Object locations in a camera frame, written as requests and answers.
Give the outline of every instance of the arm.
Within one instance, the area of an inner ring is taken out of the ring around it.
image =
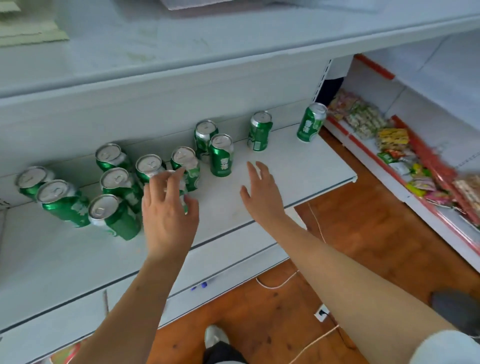
[[[161,173],[142,199],[148,255],[140,272],[71,364],[143,364],[147,361],[168,294],[198,227],[198,202],[179,200],[184,169]]]
[[[320,241],[290,219],[266,165],[249,163],[251,216],[282,246],[372,364],[408,363],[430,335],[455,329],[431,308]]]

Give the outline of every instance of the person's right arm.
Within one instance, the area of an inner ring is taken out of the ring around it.
[[[322,302],[372,364],[408,363],[430,335],[455,328],[401,288],[302,229],[285,214],[266,165],[248,163],[240,195],[252,218],[287,252]]]

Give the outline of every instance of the person's right hand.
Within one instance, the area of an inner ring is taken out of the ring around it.
[[[250,176],[250,194],[245,186],[240,189],[240,196],[251,217],[264,229],[271,224],[276,224],[286,217],[283,208],[282,196],[270,174],[268,167],[255,163],[260,170],[260,176],[252,163],[247,162]]]
[[[198,201],[185,195],[188,213],[180,203],[180,180],[185,168],[162,172],[144,187],[142,215],[148,256],[179,259],[187,256],[198,227]]]

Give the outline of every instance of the wooden floor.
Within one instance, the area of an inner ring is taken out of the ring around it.
[[[358,174],[356,183],[310,201],[326,242],[424,302],[431,291],[446,287],[480,299],[480,275],[328,131],[321,135]],[[298,206],[297,212],[319,236],[308,205]],[[260,280],[277,286],[295,270],[287,261],[262,274]],[[204,330],[213,323],[224,328],[251,364],[288,364],[301,349],[334,327],[329,318],[320,323],[313,317],[320,304],[301,275],[278,290],[267,290],[250,280],[159,330],[148,364],[200,364]],[[354,348],[344,332],[343,336]],[[334,332],[296,361],[312,363],[366,360]]]

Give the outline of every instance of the green can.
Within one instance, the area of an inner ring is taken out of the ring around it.
[[[216,124],[211,120],[202,120],[195,125],[196,155],[204,163],[209,163],[208,144],[214,135],[218,134]]]
[[[318,134],[327,117],[327,106],[315,102],[307,107],[297,131],[297,138],[302,142],[310,142]]]
[[[108,143],[95,152],[96,164],[105,172],[115,167],[133,171],[132,162],[118,144]]]
[[[217,134],[208,145],[210,170],[214,176],[227,177],[232,173],[233,141],[226,134]]]
[[[147,154],[138,158],[135,164],[135,174],[138,179],[143,183],[148,183],[150,178],[167,170],[166,164],[162,161],[162,158],[155,154]]]
[[[200,162],[196,158],[193,149],[187,146],[178,147],[173,151],[170,163],[174,170],[185,167],[184,178],[187,191],[195,191],[198,188],[198,180],[200,178]]]
[[[135,214],[142,211],[144,192],[127,170],[117,167],[106,171],[100,178],[100,187],[104,194],[114,194],[127,201]]]
[[[272,115],[267,111],[259,111],[250,119],[250,132],[248,133],[248,146],[255,152],[267,149],[268,133],[272,129]]]
[[[41,185],[53,181],[55,174],[40,166],[29,167],[15,178],[18,192],[36,201],[36,194]]]
[[[168,170],[168,172],[170,173],[175,173],[174,170]],[[180,180],[180,186],[179,186],[179,190],[180,190],[180,203],[183,207],[183,211],[185,211],[185,214],[188,212],[188,206],[187,204],[185,203],[185,195],[187,193],[187,185],[185,183],[185,175],[182,177],[182,179]]]
[[[42,208],[60,220],[71,221],[78,228],[90,224],[88,198],[71,183],[53,180],[40,186],[36,199]]]
[[[88,206],[92,225],[124,240],[133,239],[142,229],[142,223],[127,202],[113,194],[102,194]]]

